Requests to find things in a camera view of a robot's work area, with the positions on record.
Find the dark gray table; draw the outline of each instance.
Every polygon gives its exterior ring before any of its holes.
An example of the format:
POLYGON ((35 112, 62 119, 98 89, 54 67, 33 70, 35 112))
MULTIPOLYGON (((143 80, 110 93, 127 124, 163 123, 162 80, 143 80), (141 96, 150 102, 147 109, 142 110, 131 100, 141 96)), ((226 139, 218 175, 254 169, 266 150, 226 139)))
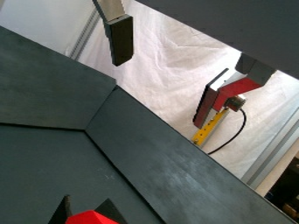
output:
POLYGON ((114 79, 2 27, 0 43, 3 223, 47 223, 65 194, 133 224, 293 223, 114 79))

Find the red object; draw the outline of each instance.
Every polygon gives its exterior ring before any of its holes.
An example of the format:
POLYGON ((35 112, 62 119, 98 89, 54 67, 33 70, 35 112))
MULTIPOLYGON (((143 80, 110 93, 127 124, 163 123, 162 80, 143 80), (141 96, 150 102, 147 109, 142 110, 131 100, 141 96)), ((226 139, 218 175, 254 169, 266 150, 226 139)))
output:
POLYGON ((113 221, 101 213, 90 210, 85 213, 73 215, 66 224, 118 224, 118 222, 113 221))
POLYGON ((243 78, 241 80, 234 81, 227 86, 219 88, 219 97, 214 103, 214 109, 217 111, 221 111, 227 99, 235 95, 242 95, 246 92, 262 88, 262 85, 259 85, 254 80, 250 78, 243 78))

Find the white fabric backdrop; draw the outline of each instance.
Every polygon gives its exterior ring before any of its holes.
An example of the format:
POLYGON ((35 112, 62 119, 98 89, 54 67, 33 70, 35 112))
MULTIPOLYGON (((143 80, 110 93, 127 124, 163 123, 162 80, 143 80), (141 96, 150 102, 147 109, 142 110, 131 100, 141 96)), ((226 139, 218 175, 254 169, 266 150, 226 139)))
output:
MULTIPOLYGON (((227 67, 239 51, 134 0, 123 0, 135 18, 135 56, 122 66, 111 63, 102 21, 79 61, 117 79, 118 85, 189 138, 197 128, 193 116, 206 84, 227 67)), ((213 157, 241 178, 299 107, 299 81, 277 72, 266 86, 246 94, 247 126, 213 157)), ((213 151, 235 135, 243 122, 231 112, 203 147, 213 151)))

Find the yellow measuring tape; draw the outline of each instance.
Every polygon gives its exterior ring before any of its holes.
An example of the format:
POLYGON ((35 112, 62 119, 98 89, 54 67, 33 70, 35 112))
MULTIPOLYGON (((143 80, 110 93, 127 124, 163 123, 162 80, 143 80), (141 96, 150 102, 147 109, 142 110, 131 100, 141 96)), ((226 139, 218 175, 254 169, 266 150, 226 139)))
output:
POLYGON ((193 137, 193 142, 202 146, 205 144, 205 142, 207 141, 207 139, 211 136, 213 131, 217 129, 218 125, 221 124, 221 121, 223 120, 223 118, 226 117, 226 115, 229 114, 230 109, 225 108, 210 120, 210 122, 205 125, 205 127, 202 129, 198 130, 198 132, 195 133, 194 137, 193 137))

